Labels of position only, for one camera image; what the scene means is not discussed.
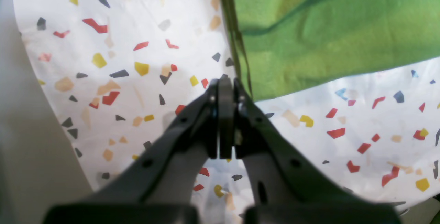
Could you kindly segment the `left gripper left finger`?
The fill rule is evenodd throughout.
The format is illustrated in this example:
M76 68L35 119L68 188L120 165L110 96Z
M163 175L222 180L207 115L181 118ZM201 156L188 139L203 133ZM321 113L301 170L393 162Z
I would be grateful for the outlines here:
M44 223L198 224L190 199L209 158L227 158L227 78L212 80L115 180L79 202L53 207Z

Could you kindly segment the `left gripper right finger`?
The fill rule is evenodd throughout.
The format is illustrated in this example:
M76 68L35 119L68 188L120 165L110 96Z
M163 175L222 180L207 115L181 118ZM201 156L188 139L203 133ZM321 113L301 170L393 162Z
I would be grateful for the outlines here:
M227 158L245 165L255 205L244 224L399 224L389 204L363 200L322 174L277 131L239 80L227 80Z

